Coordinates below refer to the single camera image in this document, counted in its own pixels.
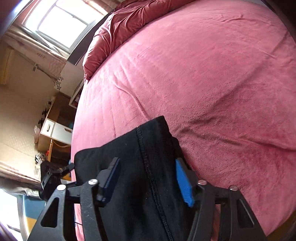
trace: cabinet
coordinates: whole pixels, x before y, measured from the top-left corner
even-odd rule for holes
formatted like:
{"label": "cabinet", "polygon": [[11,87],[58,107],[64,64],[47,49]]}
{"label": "cabinet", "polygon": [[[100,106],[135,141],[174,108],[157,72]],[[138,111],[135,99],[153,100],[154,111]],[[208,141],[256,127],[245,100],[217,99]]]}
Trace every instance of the cabinet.
{"label": "cabinet", "polygon": [[46,153],[47,160],[56,167],[68,165],[71,158],[71,140],[76,109],[69,106],[70,98],[58,93],[41,128],[38,151]]}
{"label": "cabinet", "polygon": [[59,146],[71,145],[76,109],[69,106],[70,98],[58,93],[41,128],[38,151],[46,152],[51,140]]}

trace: pink fleece blanket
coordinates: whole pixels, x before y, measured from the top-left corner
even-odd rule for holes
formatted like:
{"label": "pink fleece blanket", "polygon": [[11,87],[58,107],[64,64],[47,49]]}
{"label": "pink fleece blanket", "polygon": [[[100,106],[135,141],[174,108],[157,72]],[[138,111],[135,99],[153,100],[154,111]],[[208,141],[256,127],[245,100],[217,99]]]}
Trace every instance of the pink fleece blanket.
{"label": "pink fleece blanket", "polygon": [[239,186],[269,234],[296,207],[295,65],[296,44],[268,8],[189,3],[141,28],[85,84],[72,160],[164,115],[199,176]]}

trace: blue object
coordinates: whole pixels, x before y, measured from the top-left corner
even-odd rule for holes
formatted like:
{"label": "blue object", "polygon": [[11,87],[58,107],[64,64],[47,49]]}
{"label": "blue object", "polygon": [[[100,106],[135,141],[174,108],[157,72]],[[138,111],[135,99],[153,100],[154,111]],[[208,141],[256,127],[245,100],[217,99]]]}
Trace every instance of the blue object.
{"label": "blue object", "polygon": [[179,188],[181,194],[183,196],[184,202],[188,204],[189,207],[193,207],[194,205],[194,197],[192,192],[192,184],[188,179],[186,172],[184,170],[184,163],[181,163],[182,160],[176,159],[176,175],[177,181],[179,184]]}
{"label": "blue object", "polygon": [[110,163],[108,169],[100,171],[97,176],[99,186],[103,190],[103,195],[99,197],[99,201],[105,205],[110,202],[116,183],[118,181],[121,170],[120,159],[115,157]]}

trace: stitching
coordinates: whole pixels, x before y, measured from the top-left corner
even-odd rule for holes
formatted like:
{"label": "stitching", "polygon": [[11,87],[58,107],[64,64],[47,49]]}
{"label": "stitching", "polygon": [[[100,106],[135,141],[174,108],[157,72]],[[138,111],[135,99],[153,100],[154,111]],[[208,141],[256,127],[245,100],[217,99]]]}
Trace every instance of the stitching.
{"label": "stitching", "polygon": [[145,148],[144,148],[143,136],[142,136],[142,131],[141,131],[140,127],[136,128],[136,133],[137,133],[137,137],[138,137],[138,143],[139,143],[139,146],[140,146],[141,156],[142,156],[142,159],[144,161],[145,171],[146,171],[148,179],[149,179],[149,183],[150,183],[150,187],[151,187],[151,190],[152,190],[155,205],[157,207],[158,213],[159,213],[160,218],[161,218],[161,222],[163,223],[166,234],[168,236],[168,240],[173,241],[174,240],[173,235],[172,235],[172,233],[170,231],[170,228],[168,226],[168,222],[167,222],[165,213],[163,211],[163,206],[162,206],[162,204],[160,202],[160,198],[159,198],[158,190],[157,190],[157,185],[156,185],[156,182],[155,182],[155,180],[153,178],[153,174],[151,173],[150,163],[149,163],[149,159],[148,159],[147,153],[146,153]]}

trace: bed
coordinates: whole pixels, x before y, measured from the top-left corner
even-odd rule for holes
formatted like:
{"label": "bed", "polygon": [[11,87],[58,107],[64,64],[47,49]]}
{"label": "bed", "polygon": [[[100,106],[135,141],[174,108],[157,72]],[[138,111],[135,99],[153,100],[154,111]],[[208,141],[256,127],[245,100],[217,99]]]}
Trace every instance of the bed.
{"label": "bed", "polygon": [[71,159],[164,115],[199,177],[239,186],[269,235],[296,208],[295,60],[265,6],[126,0],[84,59]]}

